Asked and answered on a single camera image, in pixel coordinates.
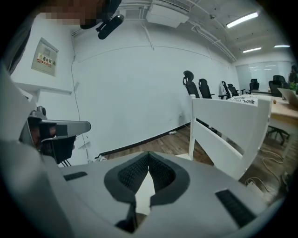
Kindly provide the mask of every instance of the baseboard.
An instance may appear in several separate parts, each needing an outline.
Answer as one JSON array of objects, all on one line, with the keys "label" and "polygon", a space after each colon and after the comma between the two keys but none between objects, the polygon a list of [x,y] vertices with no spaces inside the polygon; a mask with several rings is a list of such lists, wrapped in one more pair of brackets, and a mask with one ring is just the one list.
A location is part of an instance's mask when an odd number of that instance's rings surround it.
[{"label": "baseboard", "polygon": [[111,150],[111,151],[106,151],[106,152],[100,153],[97,157],[95,157],[95,159],[99,158],[100,156],[105,156],[105,155],[109,155],[109,154],[114,154],[114,153],[117,153],[117,152],[125,151],[125,150],[127,150],[127,149],[136,147],[136,146],[138,146],[138,145],[146,144],[146,143],[148,143],[148,142],[150,142],[150,141],[153,141],[153,140],[155,140],[155,139],[158,139],[158,138],[160,138],[160,137],[163,137],[163,136],[168,135],[169,132],[172,132],[172,131],[178,131],[178,130],[184,128],[185,126],[189,126],[189,125],[190,125],[190,122],[189,122],[189,123],[186,123],[186,124],[184,124],[184,125],[182,125],[182,126],[179,126],[179,127],[177,127],[177,128],[174,128],[174,129],[172,129],[172,130],[170,130],[170,131],[168,131],[168,132],[165,132],[165,133],[163,133],[163,134],[160,134],[160,135],[157,135],[157,136],[155,136],[155,137],[152,137],[152,138],[149,138],[149,139],[140,141],[140,142],[138,142],[138,143],[135,143],[135,144],[132,144],[132,145],[128,145],[128,146],[125,146],[125,147],[122,147],[122,148],[118,148],[118,149],[115,149],[115,150]]}]

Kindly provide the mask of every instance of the black rubber pad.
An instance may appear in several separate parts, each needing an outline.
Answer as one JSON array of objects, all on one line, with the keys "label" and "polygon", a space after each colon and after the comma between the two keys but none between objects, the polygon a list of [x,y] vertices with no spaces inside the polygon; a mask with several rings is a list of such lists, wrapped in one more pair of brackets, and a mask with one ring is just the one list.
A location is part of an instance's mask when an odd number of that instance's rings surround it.
[{"label": "black rubber pad", "polygon": [[229,190],[217,192],[215,195],[239,227],[245,226],[256,218],[256,216]]},{"label": "black rubber pad", "polygon": [[78,178],[84,177],[86,175],[87,175],[86,172],[77,172],[77,173],[71,173],[71,174],[64,175],[64,178],[66,181],[70,181],[73,179],[78,179]]}]

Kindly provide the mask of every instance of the white wall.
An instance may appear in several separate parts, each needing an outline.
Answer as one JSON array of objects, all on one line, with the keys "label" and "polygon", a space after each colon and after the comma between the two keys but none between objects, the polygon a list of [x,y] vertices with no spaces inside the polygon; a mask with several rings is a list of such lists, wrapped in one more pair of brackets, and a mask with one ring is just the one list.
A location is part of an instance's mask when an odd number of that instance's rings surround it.
[{"label": "white wall", "polygon": [[[41,37],[59,50],[55,77],[31,69],[35,50]],[[71,63],[74,55],[69,28],[57,25],[52,20],[44,19],[41,15],[37,16],[32,25],[23,57],[12,74],[12,79],[16,83],[21,83],[22,88],[27,92],[38,95],[35,96],[38,98],[37,105],[46,108],[48,119],[79,119],[74,93],[68,93],[74,89],[71,76]],[[90,154],[91,159],[97,156],[98,153],[98,150],[93,151]],[[82,148],[75,148],[69,162],[72,165],[87,163],[86,151]]]},{"label": "white wall", "polygon": [[[41,37],[59,50],[55,77],[31,69],[34,54]],[[42,15],[38,15],[32,25],[23,57],[12,74],[12,79],[16,83],[71,92],[73,82],[69,70],[73,56],[74,50],[69,28],[57,25],[55,21],[44,19]]]},{"label": "white wall", "polygon": [[251,53],[252,55],[247,53],[247,56],[234,63],[241,89],[248,90],[251,79],[258,80],[261,91],[268,91],[268,82],[273,79],[274,75],[282,75],[285,80],[288,80],[291,66],[295,62],[290,49],[273,49],[271,53],[266,54]]},{"label": "white wall", "polygon": [[270,53],[260,53],[259,51],[245,53],[233,65],[248,65],[270,61],[295,62],[295,57],[290,48],[273,48]]},{"label": "white wall", "polygon": [[105,40],[99,40],[94,29],[75,39],[81,119],[90,121],[101,152],[189,122],[185,70],[194,73],[196,85],[200,78],[207,79],[215,99],[222,80],[238,88],[235,67],[190,28],[146,25],[154,51],[139,22],[125,21]]}]

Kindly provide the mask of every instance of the potted plant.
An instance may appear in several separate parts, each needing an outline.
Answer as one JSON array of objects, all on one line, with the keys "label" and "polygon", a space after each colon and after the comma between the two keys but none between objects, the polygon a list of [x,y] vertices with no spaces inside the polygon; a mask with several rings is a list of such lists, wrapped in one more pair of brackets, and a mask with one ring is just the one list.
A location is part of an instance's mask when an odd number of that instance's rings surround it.
[{"label": "potted plant", "polygon": [[290,83],[290,89],[294,91],[295,94],[298,94],[298,84],[297,83]]}]

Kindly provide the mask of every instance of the ceiling light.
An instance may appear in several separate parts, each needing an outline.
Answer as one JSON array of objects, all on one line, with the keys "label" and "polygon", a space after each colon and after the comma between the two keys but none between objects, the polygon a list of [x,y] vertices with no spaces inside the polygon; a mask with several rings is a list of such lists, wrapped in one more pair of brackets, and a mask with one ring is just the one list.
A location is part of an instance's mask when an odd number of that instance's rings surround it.
[{"label": "ceiling light", "polygon": [[250,51],[255,51],[255,50],[260,50],[260,49],[261,49],[261,47],[255,48],[255,49],[251,49],[251,50],[244,50],[243,53],[250,52]]},{"label": "ceiling light", "polygon": [[286,48],[289,48],[290,46],[289,46],[289,45],[277,45],[277,46],[274,46],[274,48],[279,48],[279,47],[286,47]]},{"label": "ceiling light", "polygon": [[237,24],[239,24],[239,23],[241,23],[241,22],[244,22],[244,21],[246,21],[246,20],[255,18],[255,17],[257,17],[257,16],[258,16],[257,13],[251,13],[251,14],[248,14],[248,15],[246,15],[246,16],[244,16],[244,17],[241,17],[241,18],[239,18],[239,19],[237,19],[237,20],[235,20],[235,21],[232,21],[231,23],[227,24],[227,27],[228,27],[228,28],[231,28],[232,26],[235,26],[235,25],[237,25]]}]

